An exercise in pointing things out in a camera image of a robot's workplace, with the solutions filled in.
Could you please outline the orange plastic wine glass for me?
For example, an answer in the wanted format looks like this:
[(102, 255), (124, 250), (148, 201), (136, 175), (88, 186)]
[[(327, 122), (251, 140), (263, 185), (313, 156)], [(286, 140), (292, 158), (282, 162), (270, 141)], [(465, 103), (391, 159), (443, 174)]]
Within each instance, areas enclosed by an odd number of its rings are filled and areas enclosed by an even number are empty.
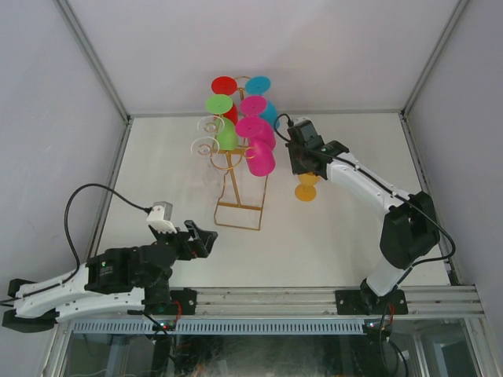
[(315, 185), (319, 182), (318, 176), (313, 173), (301, 174), (298, 176), (299, 184), (295, 189), (295, 196), (303, 202), (310, 202), (315, 199), (317, 190)]

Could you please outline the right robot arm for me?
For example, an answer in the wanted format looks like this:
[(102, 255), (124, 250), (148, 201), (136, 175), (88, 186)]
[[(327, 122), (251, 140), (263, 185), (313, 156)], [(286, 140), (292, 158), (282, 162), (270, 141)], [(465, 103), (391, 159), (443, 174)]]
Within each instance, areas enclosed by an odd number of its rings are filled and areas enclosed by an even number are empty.
[(411, 194), (377, 177), (337, 141), (323, 145), (318, 137), (314, 145), (290, 141), (286, 147), (294, 174), (312, 173), (342, 185), (367, 202), (382, 220), (379, 242), (382, 257), (361, 282), (354, 302), (357, 311), (381, 312), (414, 263), (439, 243), (440, 231), (431, 197), (426, 192)]

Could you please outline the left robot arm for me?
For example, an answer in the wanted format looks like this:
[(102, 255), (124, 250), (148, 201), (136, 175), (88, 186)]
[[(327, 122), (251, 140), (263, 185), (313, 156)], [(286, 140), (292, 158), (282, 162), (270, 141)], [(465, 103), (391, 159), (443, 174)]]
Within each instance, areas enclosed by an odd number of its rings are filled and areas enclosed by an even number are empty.
[(151, 244), (110, 248), (76, 271), (40, 283), (13, 279), (11, 309), (2, 326), (21, 333), (48, 331), (55, 324), (104, 313), (133, 315), (192, 314), (195, 291), (172, 291), (169, 279), (176, 262), (207, 258), (218, 234), (185, 221), (185, 230), (152, 231)]

